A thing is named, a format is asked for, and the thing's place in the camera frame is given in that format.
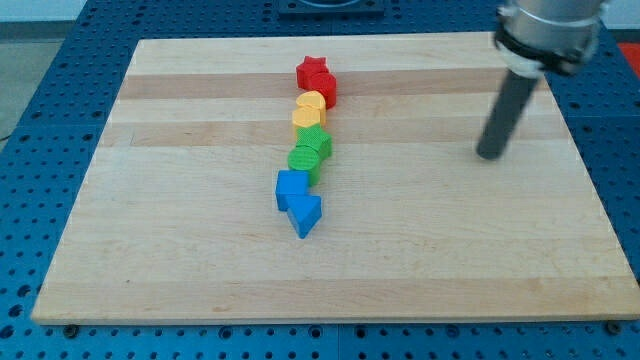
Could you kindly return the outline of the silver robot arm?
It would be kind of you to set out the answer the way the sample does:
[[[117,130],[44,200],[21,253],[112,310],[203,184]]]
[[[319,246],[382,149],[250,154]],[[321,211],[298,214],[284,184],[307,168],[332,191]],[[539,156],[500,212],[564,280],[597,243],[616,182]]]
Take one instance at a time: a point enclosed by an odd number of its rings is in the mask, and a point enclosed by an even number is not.
[[[513,73],[577,73],[599,45],[608,0],[507,0],[497,7],[494,44]]]

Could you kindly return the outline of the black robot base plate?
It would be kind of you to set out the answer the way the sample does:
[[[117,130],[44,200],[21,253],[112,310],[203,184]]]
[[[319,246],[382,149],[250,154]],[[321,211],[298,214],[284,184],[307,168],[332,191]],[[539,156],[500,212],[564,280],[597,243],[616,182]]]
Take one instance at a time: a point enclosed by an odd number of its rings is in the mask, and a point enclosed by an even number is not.
[[[383,15],[385,0],[277,0],[281,17]]]

